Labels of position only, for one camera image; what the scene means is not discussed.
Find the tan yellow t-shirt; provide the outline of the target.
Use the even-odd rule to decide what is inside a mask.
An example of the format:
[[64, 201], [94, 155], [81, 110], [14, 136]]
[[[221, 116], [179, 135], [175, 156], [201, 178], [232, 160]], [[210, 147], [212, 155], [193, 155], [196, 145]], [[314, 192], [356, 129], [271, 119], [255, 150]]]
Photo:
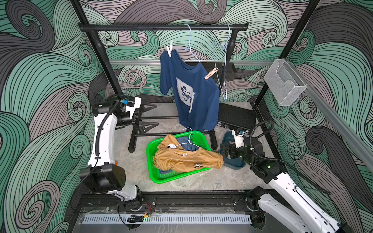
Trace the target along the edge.
[[153, 164], [163, 171], [187, 173], [204, 168], [221, 169], [224, 164], [223, 156], [219, 153], [201, 147], [194, 151], [184, 150], [173, 135], [167, 135], [157, 148]]

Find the white wire hanger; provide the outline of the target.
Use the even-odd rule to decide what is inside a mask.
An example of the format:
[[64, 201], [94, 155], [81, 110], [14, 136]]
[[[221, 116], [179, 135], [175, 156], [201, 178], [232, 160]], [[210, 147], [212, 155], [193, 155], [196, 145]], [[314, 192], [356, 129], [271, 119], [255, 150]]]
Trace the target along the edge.
[[[194, 140], [194, 136], [195, 136], [195, 132], [191, 129], [191, 128], [187, 128], [189, 129], [188, 132], [185, 132], [185, 136], [187, 136], [189, 139], [188, 139], [188, 143], [191, 143], [191, 144], [194, 144], [196, 146], [199, 147], [199, 149], [204, 149], [203, 147], [201, 147], [201, 145], [197, 144]], [[187, 153], [187, 152], [197, 152], [198, 150], [196, 151], [188, 151], [188, 150], [183, 150], [183, 148], [181, 147], [181, 144], [178, 143], [177, 141], [177, 138], [179, 137], [176, 137], [175, 135], [166, 135], [165, 138], [163, 139], [163, 145], [167, 148], [167, 149], [170, 149], [172, 151], [177, 151], [177, 152], [181, 152], [181, 153]]]

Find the light blue t-shirt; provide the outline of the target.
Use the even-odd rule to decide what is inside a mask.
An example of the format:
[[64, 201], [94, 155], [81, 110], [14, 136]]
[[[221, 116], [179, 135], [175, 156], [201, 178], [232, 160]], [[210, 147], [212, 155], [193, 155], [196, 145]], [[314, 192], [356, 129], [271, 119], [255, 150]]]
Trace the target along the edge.
[[[181, 147], [183, 148], [183, 150], [188, 150], [188, 151], [196, 151], [199, 149], [198, 146], [194, 145], [194, 144], [191, 144], [191, 143], [188, 143], [188, 137], [187, 136], [183, 136], [183, 137], [179, 137], [177, 138], [177, 141], [179, 144], [181, 144]], [[172, 172], [173, 170], [167, 170], [167, 171], [164, 171], [164, 170], [160, 170], [159, 169], [159, 172], [160, 174], [168, 174], [170, 172]]]

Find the light blue wire hanger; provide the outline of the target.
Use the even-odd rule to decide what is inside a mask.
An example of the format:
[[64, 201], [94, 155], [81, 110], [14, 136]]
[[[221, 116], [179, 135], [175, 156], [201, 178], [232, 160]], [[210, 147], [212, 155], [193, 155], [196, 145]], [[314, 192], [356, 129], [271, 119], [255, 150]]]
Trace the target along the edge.
[[[224, 65], [225, 68], [226, 68], [226, 62], [227, 62], [227, 47], [228, 47], [228, 41], [229, 41], [230, 38], [231, 38], [231, 27], [228, 24], [228, 37], [226, 39], [225, 45], [223, 46], [217, 40], [212, 41], [213, 48], [215, 50], [219, 50], [219, 51], [223, 52], [223, 54], [224, 54], [224, 61], [222, 62], [222, 64]], [[224, 80], [221, 80], [218, 76], [218, 72], [216, 73], [216, 77], [217, 77], [217, 81], [218, 81], [218, 84], [219, 84], [220, 94], [221, 94], [223, 100], [226, 101], [227, 100], [226, 78], [224, 77]]]

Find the dark navy t-shirt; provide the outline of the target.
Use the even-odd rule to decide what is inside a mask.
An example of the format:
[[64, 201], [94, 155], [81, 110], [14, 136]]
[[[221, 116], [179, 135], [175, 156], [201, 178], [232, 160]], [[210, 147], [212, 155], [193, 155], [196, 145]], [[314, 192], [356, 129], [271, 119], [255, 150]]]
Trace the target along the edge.
[[175, 50], [160, 56], [160, 92], [173, 91], [179, 123], [195, 131], [211, 131], [218, 123], [220, 91], [198, 63], [186, 64]]

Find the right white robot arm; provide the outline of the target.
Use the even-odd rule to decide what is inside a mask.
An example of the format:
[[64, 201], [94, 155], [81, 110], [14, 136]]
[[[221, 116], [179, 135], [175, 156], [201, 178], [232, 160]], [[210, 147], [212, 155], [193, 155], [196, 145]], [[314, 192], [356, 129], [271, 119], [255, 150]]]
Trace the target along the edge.
[[297, 185], [285, 171], [285, 166], [291, 166], [286, 161], [265, 156], [262, 143], [254, 137], [255, 130], [270, 124], [270, 128], [260, 136], [273, 129], [273, 122], [265, 120], [250, 132], [242, 128], [231, 131], [234, 142], [220, 145], [223, 157], [240, 159], [250, 166], [254, 174], [272, 187], [289, 205], [278, 202], [268, 191], [257, 186], [248, 192], [244, 201], [252, 212], [265, 212], [281, 222], [293, 233], [351, 233], [353, 229], [346, 223], [340, 223], [320, 208]]

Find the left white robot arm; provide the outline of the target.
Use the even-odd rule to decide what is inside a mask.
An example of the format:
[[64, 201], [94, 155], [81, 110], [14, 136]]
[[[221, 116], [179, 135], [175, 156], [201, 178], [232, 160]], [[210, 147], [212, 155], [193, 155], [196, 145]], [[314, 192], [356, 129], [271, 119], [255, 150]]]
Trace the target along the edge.
[[140, 201], [140, 189], [126, 180], [124, 168], [118, 166], [114, 156], [115, 130], [129, 125], [140, 129], [142, 112], [156, 105], [142, 102], [140, 97], [114, 94], [93, 106], [95, 135], [87, 167], [79, 172], [81, 182], [92, 192], [113, 195], [123, 202]]

